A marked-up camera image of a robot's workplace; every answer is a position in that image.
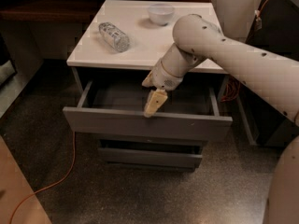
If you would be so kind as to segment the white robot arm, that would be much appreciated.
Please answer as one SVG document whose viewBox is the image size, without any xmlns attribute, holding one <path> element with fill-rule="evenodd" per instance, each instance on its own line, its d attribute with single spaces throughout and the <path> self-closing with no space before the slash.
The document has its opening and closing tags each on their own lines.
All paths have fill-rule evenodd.
<svg viewBox="0 0 299 224">
<path fill-rule="evenodd" d="M 144 108 L 149 118 L 184 76 L 209 59 L 243 83 L 295 125 L 299 125 L 299 62 L 226 37 L 197 14 L 179 18 L 174 44 L 158 60 L 144 87 L 152 87 Z M 263 224 L 299 224 L 299 136 L 287 145 L 275 169 Z"/>
</svg>

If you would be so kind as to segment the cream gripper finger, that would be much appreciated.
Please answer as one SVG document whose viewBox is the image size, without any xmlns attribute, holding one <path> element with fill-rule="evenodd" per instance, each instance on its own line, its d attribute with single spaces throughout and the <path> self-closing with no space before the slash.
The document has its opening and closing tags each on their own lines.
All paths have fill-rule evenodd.
<svg viewBox="0 0 299 224">
<path fill-rule="evenodd" d="M 149 72 L 149 74 L 146 76 L 146 78 L 142 81 L 142 86 L 143 87 L 152 87 L 152 72 Z"/>
<path fill-rule="evenodd" d="M 165 90 L 157 89 L 156 91 L 150 91 L 148 100 L 144 107 L 144 116 L 146 118 L 152 117 L 166 102 L 167 98 L 168 95 Z"/>
</svg>

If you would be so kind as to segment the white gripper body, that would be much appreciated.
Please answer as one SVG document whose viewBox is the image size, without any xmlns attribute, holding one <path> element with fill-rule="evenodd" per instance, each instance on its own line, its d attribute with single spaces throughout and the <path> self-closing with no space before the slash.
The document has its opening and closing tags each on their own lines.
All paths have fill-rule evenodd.
<svg viewBox="0 0 299 224">
<path fill-rule="evenodd" d="M 151 82 L 157 89 L 173 91 L 182 80 L 183 75 L 175 62 L 160 59 L 151 70 Z"/>
</svg>

